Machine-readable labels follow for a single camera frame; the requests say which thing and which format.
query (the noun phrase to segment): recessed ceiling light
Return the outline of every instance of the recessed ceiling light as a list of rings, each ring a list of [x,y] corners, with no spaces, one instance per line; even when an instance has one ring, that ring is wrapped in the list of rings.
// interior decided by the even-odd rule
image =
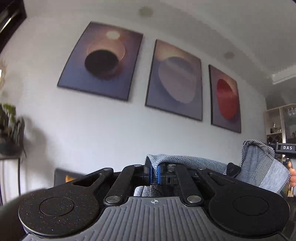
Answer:
[[[228,51],[223,56],[225,59],[233,59],[235,54],[233,52]]]
[[[144,18],[150,18],[153,15],[153,9],[148,6],[143,6],[139,9],[139,15]]]

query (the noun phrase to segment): crosshair symbol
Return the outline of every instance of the crosshair symbol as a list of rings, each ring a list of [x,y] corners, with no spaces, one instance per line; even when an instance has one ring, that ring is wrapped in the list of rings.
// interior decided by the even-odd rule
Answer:
[[[154,205],[157,204],[158,202],[159,202],[159,201],[156,200],[156,199],[153,199],[153,200],[151,201],[151,203],[153,203]]]

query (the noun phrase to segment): human hand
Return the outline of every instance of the human hand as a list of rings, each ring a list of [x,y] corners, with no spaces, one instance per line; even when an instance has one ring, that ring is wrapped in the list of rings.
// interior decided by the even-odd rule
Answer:
[[[296,186],[296,170],[292,168],[292,163],[290,161],[288,162],[288,168],[291,173],[290,185],[291,187],[295,187]]]

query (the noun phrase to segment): painting with black circle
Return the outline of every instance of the painting with black circle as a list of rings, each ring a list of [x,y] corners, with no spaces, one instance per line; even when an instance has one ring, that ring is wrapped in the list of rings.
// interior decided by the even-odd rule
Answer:
[[[176,46],[156,40],[146,106],[201,121],[200,59]]]
[[[241,114],[237,82],[209,65],[212,117],[211,124],[241,133]]]
[[[90,22],[57,86],[127,101],[142,38],[140,33]]]

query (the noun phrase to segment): ceiling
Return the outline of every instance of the ceiling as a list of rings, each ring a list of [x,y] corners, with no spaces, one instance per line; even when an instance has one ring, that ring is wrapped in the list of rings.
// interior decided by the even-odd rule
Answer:
[[[197,47],[265,96],[296,89],[292,0],[25,0],[25,6],[29,17],[95,11],[137,21]],[[151,18],[139,16],[142,6],[154,10]],[[234,59],[224,58],[228,51]]]

